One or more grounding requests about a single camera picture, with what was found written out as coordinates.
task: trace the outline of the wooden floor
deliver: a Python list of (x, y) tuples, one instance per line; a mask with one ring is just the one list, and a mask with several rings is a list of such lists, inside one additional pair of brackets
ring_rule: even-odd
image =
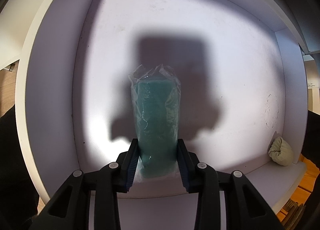
[[(14, 105), (14, 93), (16, 86), (17, 67), (19, 62), (17, 61), (13, 72), (6, 70), (0, 71), (0, 116), (4, 115)], [(316, 177), (319, 175), (319, 169), (309, 160), (300, 156), (300, 160), (307, 164), (307, 172), (301, 180), (298, 188), (295, 190), (291, 199), (298, 204), (305, 203), (308, 196), (313, 190), (313, 186)], [(42, 200), (39, 200), (38, 212), (44, 207)], [(283, 220), (287, 213), (282, 209), (278, 214), (279, 220)]]

